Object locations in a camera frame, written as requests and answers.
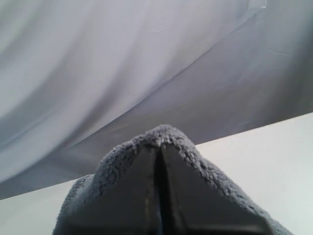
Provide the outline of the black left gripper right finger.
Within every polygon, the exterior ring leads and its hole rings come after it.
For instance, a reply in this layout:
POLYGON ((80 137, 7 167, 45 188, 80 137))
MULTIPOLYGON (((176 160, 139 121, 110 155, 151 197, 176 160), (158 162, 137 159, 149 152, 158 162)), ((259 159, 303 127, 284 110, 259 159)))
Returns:
POLYGON ((165 235, 271 235, 268 222, 222 197, 172 145, 158 157, 159 205, 165 235))

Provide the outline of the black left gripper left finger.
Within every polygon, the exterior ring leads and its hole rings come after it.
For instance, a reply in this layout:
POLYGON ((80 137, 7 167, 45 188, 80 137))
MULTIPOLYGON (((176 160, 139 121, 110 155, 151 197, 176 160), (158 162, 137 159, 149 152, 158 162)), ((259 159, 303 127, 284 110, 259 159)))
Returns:
POLYGON ((143 147, 110 191, 65 217, 60 235, 157 235, 160 232, 155 163, 158 150, 143 147))

